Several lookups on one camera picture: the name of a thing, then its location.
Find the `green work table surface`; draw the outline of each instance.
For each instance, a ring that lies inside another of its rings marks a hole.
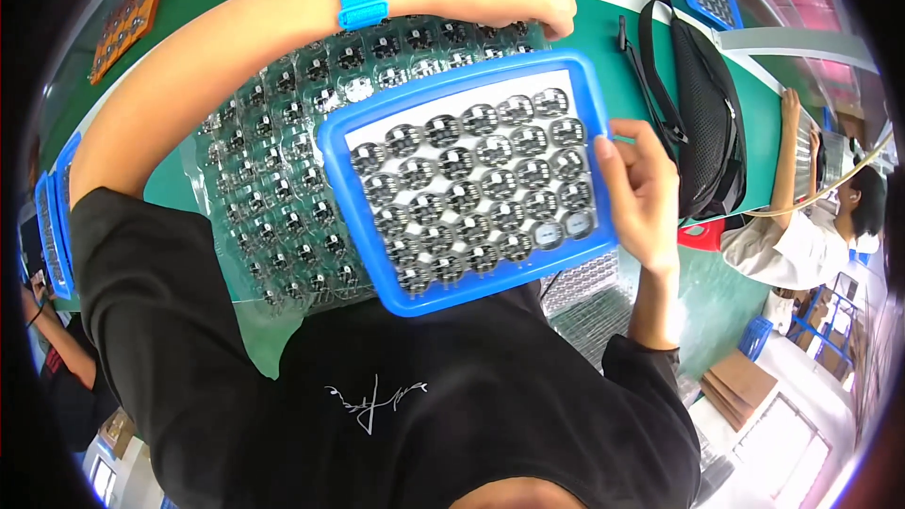
[[[76,88],[66,110],[51,129],[51,137],[41,155],[44,166],[49,158],[51,162],[55,159],[62,143],[77,129],[80,120],[130,66],[177,28],[223,1],[161,0],[155,26],[148,36],[119,60],[100,85],[92,87],[86,82]],[[684,0],[675,0],[675,3],[678,8],[685,5]],[[610,117],[650,120],[634,70],[625,54],[617,49],[616,41],[619,16],[625,16],[629,39],[637,43],[638,13],[604,0],[577,0],[577,5],[575,32],[555,43],[554,48],[578,49],[591,59]],[[673,47],[665,24],[654,24],[654,44],[662,81],[673,98],[678,98]],[[727,63],[739,93],[748,150],[748,193],[739,209],[741,212],[769,202],[779,150],[779,102],[770,86],[735,62],[727,59]],[[146,187],[145,199],[170,208],[198,211],[178,150],[157,167]],[[63,305],[62,308],[78,307],[77,302],[71,302],[68,307]]]

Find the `black bag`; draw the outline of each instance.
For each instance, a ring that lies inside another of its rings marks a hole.
[[[653,59],[651,25],[657,1],[673,11],[670,34],[679,84],[678,111]],[[680,218],[701,221],[738,209],[745,198],[748,173],[745,127],[723,56],[697,28],[676,17],[670,0],[650,0],[644,6],[638,20],[638,45],[636,49],[627,39],[625,17],[620,16],[619,48],[628,53],[654,130],[679,170]]]

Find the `cable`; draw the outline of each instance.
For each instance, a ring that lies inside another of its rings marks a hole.
[[[36,312],[36,313],[34,314],[34,316],[32,317],[32,320],[28,321],[28,324],[25,325],[26,331],[27,331],[28,329],[32,328],[32,324],[34,324],[34,321],[38,320],[38,317],[41,316],[41,311],[44,310],[44,306],[45,306],[46,304],[47,304],[47,302],[44,301],[43,303],[41,303],[41,306],[38,307],[38,312]]]
[[[849,171],[848,173],[846,173],[845,175],[840,177],[835,183],[833,183],[829,187],[818,192],[814,197],[806,198],[805,200],[799,202],[796,205],[789,207],[788,209],[749,210],[749,211],[745,212],[745,214],[747,214],[751,217],[778,217],[779,215],[784,215],[787,212],[792,212],[793,210],[802,209],[802,208],[810,205],[811,203],[813,203],[814,201],[823,197],[826,193],[830,192],[831,190],[837,189],[840,185],[842,185],[843,183],[848,181],[850,178],[852,178],[854,176],[854,174],[859,172],[865,165],[869,164],[874,159],[876,159],[876,157],[878,155],[880,155],[880,152],[883,150],[883,148],[886,147],[886,144],[889,143],[889,140],[891,140],[891,139],[892,139],[892,127],[890,125],[889,131],[886,133],[885,136],[883,136],[883,139],[880,141],[880,143],[878,143],[877,146],[875,148],[873,148],[872,152],[865,155],[863,160],[861,160],[860,162],[855,164],[855,166],[852,168],[851,171]]]
[[[538,299],[539,301],[543,302],[544,297],[547,296],[547,292],[550,290],[550,288],[553,286],[553,284],[555,284],[557,282],[557,279],[559,279],[559,276],[561,276],[562,273],[563,272],[558,271],[557,275],[553,276],[553,279],[550,279],[550,283],[548,283],[547,286],[544,287],[544,290],[540,293],[540,298]]]

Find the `worker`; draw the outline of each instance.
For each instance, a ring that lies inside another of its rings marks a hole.
[[[575,0],[388,0],[390,15],[572,32]],[[229,0],[160,43],[113,91],[71,175],[85,329],[191,507],[688,507],[699,443],[671,330],[678,176],[647,123],[594,151],[622,245],[642,265],[628,337],[592,365],[520,287],[420,318],[377,300],[314,314],[250,361],[210,222],[142,200],[148,176],[260,67],[340,30],[339,0]]]
[[[22,288],[25,321],[50,344],[41,367],[41,386],[51,401],[66,447],[84,452],[119,403],[98,370],[98,351],[85,336],[80,316],[73,314],[63,326],[52,302],[45,298],[46,286],[33,282],[32,287]]]
[[[770,210],[790,209],[795,198],[801,103],[795,89],[782,96],[782,133]],[[808,198],[817,194],[817,130],[810,132]],[[741,274],[785,289],[811,289],[843,270],[849,249],[861,251],[883,225],[886,187],[877,171],[862,167],[839,186],[838,206],[822,198],[804,209],[733,224],[720,237],[727,264]]]

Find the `black hair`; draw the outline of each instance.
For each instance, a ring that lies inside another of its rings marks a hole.
[[[852,190],[861,193],[858,206],[852,210],[852,226],[855,236],[871,234],[876,236],[883,227],[883,212],[886,206],[886,187],[877,170],[864,166],[854,174]]]

